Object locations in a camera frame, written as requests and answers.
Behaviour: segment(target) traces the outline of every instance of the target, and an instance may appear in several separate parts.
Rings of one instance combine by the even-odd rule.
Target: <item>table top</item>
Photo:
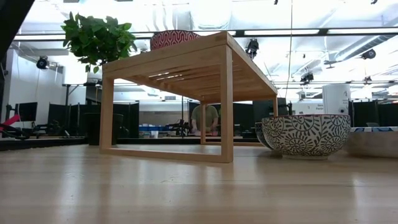
[[[231,49],[232,63],[225,52]],[[200,37],[103,65],[104,78],[140,85],[206,103],[220,102],[220,67],[233,71],[233,100],[274,98],[276,87],[227,32]]]

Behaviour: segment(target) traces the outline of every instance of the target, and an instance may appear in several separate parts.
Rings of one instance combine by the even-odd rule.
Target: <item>black and white bowl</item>
[[[327,159],[343,147],[350,129],[350,117],[340,114],[262,119],[262,132],[267,143],[291,159]]]

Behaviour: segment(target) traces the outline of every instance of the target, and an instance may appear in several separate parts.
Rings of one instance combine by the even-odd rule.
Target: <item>fluorescent light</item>
[[[311,35],[319,33],[319,29],[305,30],[247,30],[245,35]]]
[[[27,41],[27,40],[65,40],[65,35],[16,35],[14,41]]]
[[[371,34],[371,33],[396,33],[398,28],[371,28],[371,29],[330,29],[328,34]]]
[[[151,38],[154,36],[154,33],[144,33],[144,32],[140,32],[140,33],[132,33],[132,35],[135,35],[138,38]]]
[[[217,34],[221,31],[195,31],[194,33],[202,36]],[[229,34],[235,35],[236,31],[228,31]]]

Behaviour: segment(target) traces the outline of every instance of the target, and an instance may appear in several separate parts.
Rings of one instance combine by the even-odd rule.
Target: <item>green leaves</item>
[[[65,31],[63,46],[68,47],[79,62],[87,64],[86,72],[93,65],[93,71],[97,73],[101,65],[129,57],[132,48],[137,51],[136,37],[128,31],[131,26],[131,23],[119,24],[110,16],[104,21],[69,13],[69,19],[61,26]]]

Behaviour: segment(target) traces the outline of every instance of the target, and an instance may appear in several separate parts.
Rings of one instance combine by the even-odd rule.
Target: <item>desk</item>
[[[187,96],[201,103],[202,124],[205,106],[221,103],[221,154],[125,150],[112,148],[114,79],[122,78],[163,91]],[[101,152],[190,161],[233,161],[233,102],[273,100],[278,114],[277,89],[227,32],[200,37],[144,54],[103,65],[101,104]],[[201,135],[206,142],[205,133]]]

